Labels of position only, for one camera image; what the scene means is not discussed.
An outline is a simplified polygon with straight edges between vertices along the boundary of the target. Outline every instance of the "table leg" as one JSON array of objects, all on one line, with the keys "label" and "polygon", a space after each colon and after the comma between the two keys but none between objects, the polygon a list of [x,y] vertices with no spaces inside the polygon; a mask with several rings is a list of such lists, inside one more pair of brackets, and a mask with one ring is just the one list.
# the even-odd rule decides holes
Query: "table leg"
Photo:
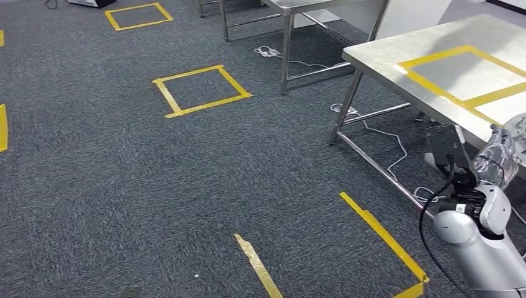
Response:
[{"label": "table leg", "polygon": [[223,36],[225,41],[228,41],[228,27],[226,25],[225,0],[219,0],[219,12],[221,14],[221,22],[223,23]]},{"label": "table leg", "polygon": [[356,69],[354,71],[352,82],[349,86],[349,90],[347,92],[345,101],[342,104],[342,109],[340,111],[340,114],[338,114],[338,120],[336,121],[336,126],[334,127],[334,130],[332,131],[332,134],[331,134],[331,138],[329,140],[329,144],[331,145],[333,145],[336,142],[336,139],[338,138],[338,132],[340,131],[340,129],[342,129],[342,126],[344,125],[345,117],[347,116],[347,110],[349,110],[350,104],[352,103],[352,100],[354,99],[354,96],[356,95],[356,91],[358,90],[358,85],[360,84],[362,75],[363,75],[363,72],[361,70]]},{"label": "table leg", "polygon": [[290,37],[294,18],[291,15],[283,16],[283,62],[281,66],[281,94],[287,93],[288,59],[290,57]]},{"label": "table leg", "polygon": [[371,42],[377,39],[378,30],[380,29],[380,24],[381,24],[381,21],[383,20],[383,15],[385,14],[385,11],[387,10],[388,3],[389,3],[389,0],[383,0],[383,4],[380,8],[380,11],[378,12],[378,16],[377,16],[375,25],[373,26],[373,29],[371,30],[371,33],[369,34],[369,38],[367,39],[368,42]]},{"label": "table leg", "polygon": [[205,12],[203,11],[203,0],[197,0],[197,5],[199,6],[199,17],[205,17]]}]

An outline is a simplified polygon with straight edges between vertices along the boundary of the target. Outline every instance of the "yellow tape square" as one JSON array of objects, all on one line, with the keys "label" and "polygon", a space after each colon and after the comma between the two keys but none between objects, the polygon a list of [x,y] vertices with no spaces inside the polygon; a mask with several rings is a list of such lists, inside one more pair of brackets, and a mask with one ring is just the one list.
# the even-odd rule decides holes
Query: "yellow tape square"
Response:
[{"label": "yellow tape square", "polygon": [[[226,72],[224,67],[225,67],[224,65],[215,65],[215,66],[211,66],[211,67],[202,68],[202,69],[199,69],[199,70],[192,70],[192,71],[187,71],[185,73],[174,74],[173,76],[167,76],[165,78],[154,79],[152,81],[152,83],[157,85],[157,87],[159,88],[159,90],[163,94],[164,98],[166,99],[166,101],[168,102],[168,104],[170,105],[172,110],[174,111],[171,114],[165,115],[165,117],[170,119],[170,118],[174,118],[174,117],[177,117],[177,116],[186,115],[186,114],[189,114],[191,112],[195,112],[195,111],[199,111],[199,110],[203,110],[203,109],[208,109],[209,107],[216,107],[216,106],[220,106],[222,104],[227,104],[229,102],[238,101],[238,100],[241,100],[241,99],[245,99],[247,97],[251,97],[252,94],[248,93],[243,87],[241,87],[241,85],[238,82],[236,82],[236,80],[234,78],[232,78],[232,76],[229,73]],[[239,94],[236,95],[236,96],[233,96],[233,97],[220,99],[218,101],[213,101],[213,102],[208,102],[206,104],[201,104],[199,106],[189,107],[187,109],[181,109],[179,107],[179,105],[177,104],[176,100],[174,99],[174,97],[172,96],[172,94],[170,93],[170,91],[168,91],[168,88],[166,87],[166,85],[164,84],[164,82],[170,81],[172,79],[184,78],[186,76],[197,75],[199,73],[204,73],[206,71],[214,71],[214,70],[219,71],[221,73],[221,75],[225,78],[225,80],[227,80],[230,83],[230,85],[232,85],[232,87],[234,87],[234,89]]]},{"label": "yellow tape square", "polygon": [[519,83],[504,89],[500,89],[491,93],[483,94],[474,98],[467,99],[465,101],[460,100],[459,98],[455,97],[453,94],[450,94],[446,90],[442,89],[435,83],[429,81],[422,75],[416,73],[414,70],[412,70],[417,65],[423,65],[426,63],[430,63],[433,61],[441,60],[444,58],[448,58],[451,56],[463,54],[463,53],[471,53],[474,54],[484,60],[490,61],[506,70],[509,70],[516,75],[522,76],[526,78],[526,71],[521,70],[520,68],[514,67],[513,65],[510,65],[486,52],[483,52],[471,45],[463,45],[456,48],[451,48],[446,51],[433,53],[430,55],[422,56],[416,59],[404,61],[401,63],[398,63],[398,66],[402,67],[402,69],[406,72],[406,76],[422,87],[428,89],[429,91],[433,92],[434,94],[438,96],[445,97],[452,101],[453,103],[457,104],[460,107],[465,108],[466,110],[470,111],[472,114],[495,124],[500,124],[499,122],[496,122],[495,120],[489,118],[488,116],[482,114],[480,111],[477,111],[475,107],[482,106],[483,104],[487,104],[493,101],[497,101],[499,99],[512,96],[517,93],[521,93],[526,91],[526,82]]},{"label": "yellow tape square", "polygon": [[[138,8],[149,7],[149,6],[154,6],[155,8],[157,8],[159,10],[159,12],[161,12],[163,14],[165,19],[164,20],[156,20],[155,22],[147,22],[147,23],[137,24],[137,25],[133,25],[133,26],[121,27],[121,26],[119,26],[117,24],[117,21],[112,16],[112,13],[114,13],[114,12],[129,11],[130,9],[138,9]],[[168,14],[168,12],[158,2],[150,3],[150,4],[137,5],[137,6],[131,6],[131,7],[124,7],[124,8],[120,8],[120,9],[114,9],[114,10],[111,10],[111,11],[104,11],[104,14],[106,15],[106,17],[110,21],[110,24],[112,24],[113,28],[115,30],[117,30],[117,31],[126,30],[126,29],[133,29],[133,28],[139,28],[139,27],[144,27],[144,26],[149,26],[149,25],[156,25],[156,24],[160,24],[160,23],[163,23],[163,22],[170,22],[170,21],[174,20],[174,18],[172,16],[170,16],[170,14]]]}]

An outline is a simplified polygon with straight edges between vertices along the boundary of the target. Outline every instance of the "yellow floor marking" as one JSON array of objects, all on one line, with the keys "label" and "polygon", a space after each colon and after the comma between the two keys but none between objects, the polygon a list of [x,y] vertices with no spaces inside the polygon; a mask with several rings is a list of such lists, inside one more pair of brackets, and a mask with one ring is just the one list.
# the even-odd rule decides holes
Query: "yellow floor marking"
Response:
[{"label": "yellow floor marking", "polygon": [[[114,12],[128,11],[130,9],[143,8],[143,7],[149,7],[149,6],[156,7],[159,10],[159,12],[161,12],[163,14],[165,19],[164,20],[156,20],[154,22],[147,22],[147,23],[132,25],[132,26],[128,26],[128,27],[121,27],[121,26],[119,26],[117,24],[117,21],[112,16],[112,13],[114,13]],[[120,9],[113,9],[111,11],[104,11],[104,14],[106,15],[106,17],[110,21],[110,24],[112,25],[112,27],[115,30],[117,30],[117,31],[126,30],[126,29],[134,29],[134,28],[139,28],[139,27],[144,27],[144,26],[149,26],[149,25],[156,25],[156,24],[160,24],[160,23],[164,23],[164,22],[170,22],[170,21],[174,20],[174,18],[172,16],[170,16],[170,14],[158,2],[150,3],[150,4],[137,5],[137,6],[124,7],[124,8],[120,8]]]},{"label": "yellow floor marking", "polygon": [[[228,72],[226,72],[224,67],[225,67],[224,65],[215,65],[215,66],[210,66],[206,68],[201,68],[199,70],[192,70],[192,71],[187,71],[185,73],[174,74],[172,76],[167,76],[165,78],[154,79],[152,83],[157,85],[157,87],[163,94],[164,98],[166,99],[166,101],[168,102],[168,104],[173,110],[173,113],[165,115],[165,117],[170,119],[170,118],[174,118],[177,116],[186,115],[191,112],[208,109],[209,107],[216,107],[222,104],[227,104],[229,102],[238,101],[240,99],[251,97],[252,94],[248,93],[243,87],[241,87],[241,85]],[[221,75],[225,78],[225,80],[227,80],[230,83],[230,85],[232,85],[232,87],[234,87],[234,89],[239,94],[233,97],[220,99],[219,101],[208,102],[206,104],[201,104],[199,106],[189,107],[187,109],[181,109],[179,105],[177,104],[176,100],[174,99],[174,96],[170,93],[170,91],[168,91],[168,88],[164,84],[164,82],[170,81],[172,79],[184,78],[186,76],[193,76],[199,73],[204,73],[206,71],[214,71],[214,70],[219,71],[219,73],[221,73]]]},{"label": "yellow floor marking", "polygon": [[0,104],[0,152],[7,150],[8,131],[6,105]]},{"label": "yellow floor marking", "polygon": [[269,272],[265,269],[263,263],[261,263],[261,260],[257,256],[257,253],[250,244],[250,242],[243,240],[243,238],[241,238],[239,234],[234,234],[234,237],[236,237],[239,246],[241,247],[245,255],[248,257],[252,268],[254,268],[254,271],[256,272],[257,276],[259,276],[259,280],[267,290],[267,293],[269,293],[269,297],[283,298],[281,292],[279,291],[278,287],[274,284]]},{"label": "yellow floor marking", "polygon": [[424,295],[424,282],[419,282],[393,298],[415,298]]},{"label": "yellow floor marking", "polygon": [[402,262],[411,270],[411,272],[415,275],[415,277],[420,281],[417,285],[409,288],[408,290],[405,290],[404,292],[398,294],[395,297],[403,297],[403,298],[415,298],[419,297],[420,295],[423,295],[424,293],[424,287],[421,285],[423,282],[429,282],[429,278],[427,277],[426,273],[422,268],[413,260],[411,256],[396,242],[396,240],[387,232],[387,230],[380,224],[380,222],[367,210],[363,210],[356,202],[354,202],[348,194],[345,192],[341,192],[340,196],[348,205],[350,205],[353,210],[358,213],[363,220],[369,224],[369,226],[382,238],[382,240],[393,250],[394,253],[402,260]]}]

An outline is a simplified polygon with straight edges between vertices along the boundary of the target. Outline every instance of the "power cord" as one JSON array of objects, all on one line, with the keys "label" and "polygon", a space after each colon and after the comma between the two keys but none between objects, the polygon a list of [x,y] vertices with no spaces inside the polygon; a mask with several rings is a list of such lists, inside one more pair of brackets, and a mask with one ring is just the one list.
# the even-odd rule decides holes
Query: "power cord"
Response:
[{"label": "power cord", "polygon": [[[340,113],[341,109],[342,109],[342,104],[333,104],[330,107],[330,110],[333,111],[333,112],[336,112],[336,113]],[[354,109],[353,107],[349,107],[349,110],[347,110],[347,115],[358,115],[358,116],[360,116],[360,113],[358,113],[358,111],[356,109]],[[379,129],[372,129],[372,128],[370,128],[368,126],[368,124],[367,124],[367,122],[365,120],[362,120],[362,122],[363,122],[365,128],[368,129],[368,130],[372,130],[374,132],[378,132],[378,133],[381,133],[383,135],[389,135],[391,137],[396,137],[396,140],[398,141],[398,145],[400,146],[400,149],[402,149],[402,151],[404,152],[404,155],[401,158],[399,158],[398,160],[396,160],[394,163],[389,165],[389,167],[387,167],[387,172],[389,172],[391,174],[391,177],[393,177],[393,179],[396,182],[398,182],[398,177],[396,177],[396,175],[394,174],[392,168],[394,166],[396,166],[397,164],[399,164],[401,161],[403,161],[406,157],[408,157],[408,152],[405,149],[404,145],[402,145],[402,141],[400,140],[400,136],[395,134],[395,133],[388,133],[388,132],[384,132],[384,131],[379,130]],[[423,187],[423,186],[419,186],[419,187],[417,187],[414,190],[413,197],[415,199],[419,200],[420,202],[425,203],[425,202],[427,202],[428,199],[418,195],[418,191],[420,191],[420,190],[427,191],[430,194],[433,194],[433,192],[429,188],[426,188],[426,187]],[[438,202],[440,199],[443,199],[443,198],[445,198],[445,196],[439,196],[439,197],[434,196],[432,198],[432,201],[433,202]]]},{"label": "power cord", "polygon": [[[277,58],[283,59],[283,57],[281,56],[280,52],[278,52],[277,50],[275,50],[275,49],[273,49],[271,47],[268,47],[266,45],[262,45],[259,48],[255,48],[254,49],[254,53],[258,53],[261,56],[263,56],[264,58],[277,57]],[[308,63],[305,63],[303,61],[298,61],[298,60],[291,60],[289,62],[290,63],[299,63],[299,64],[303,64],[305,66],[318,66],[318,67],[322,67],[322,68],[329,68],[328,66],[325,66],[323,64],[308,64]]]},{"label": "power cord", "polygon": [[429,208],[429,206],[431,205],[431,203],[433,202],[433,198],[437,197],[438,195],[440,195],[441,193],[443,193],[448,187],[449,185],[451,185],[451,182],[453,181],[453,174],[454,174],[454,169],[455,169],[455,162],[453,160],[453,157],[451,155],[448,155],[447,157],[448,159],[448,162],[449,162],[449,175],[447,177],[447,181],[446,183],[444,184],[444,186],[442,186],[442,188],[440,188],[437,192],[433,193],[432,197],[430,199],[427,200],[427,202],[424,204],[422,210],[420,211],[420,217],[418,218],[418,232],[420,234],[420,238],[422,240],[422,243],[424,244],[424,248],[426,248],[426,251],[427,253],[429,254],[429,256],[431,257],[431,259],[433,260],[433,262],[435,262],[435,264],[437,265],[437,267],[442,271],[442,273],[445,275],[445,277],[447,279],[449,279],[449,281],[455,285],[455,287],[460,291],[462,292],[462,294],[466,295],[467,297],[469,297],[470,295],[465,292],[458,284],[457,282],[455,282],[455,280],[449,275],[448,272],[446,272],[446,270],[444,269],[444,267],[442,267],[442,265],[440,264],[440,262],[437,260],[437,258],[435,257],[435,255],[433,254],[433,252],[431,252],[431,249],[429,248],[429,245],[427,245],[427,241],[426,241],[426,238],[424,236],[424,217],[426,216],[426,211],[427,209]]}]

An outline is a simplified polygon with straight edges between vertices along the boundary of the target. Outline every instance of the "silver robot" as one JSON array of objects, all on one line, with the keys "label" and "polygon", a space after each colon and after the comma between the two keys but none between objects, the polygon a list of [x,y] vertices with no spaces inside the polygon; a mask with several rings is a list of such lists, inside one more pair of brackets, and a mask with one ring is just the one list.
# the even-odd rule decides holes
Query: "silver robot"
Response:
[{"label": "silver robot", "polygon": [[526,263],[506,232],[512,206],[503,192],[518,172],[515,150],[524,135],[497,125],[491,128],[490,141],[474,161],[468,159],[456,125],[426,130],[432,149],[426,161],[446,177],[454,172],[455,190],[440,201],[434,228],[476,297],[526,297]]}]

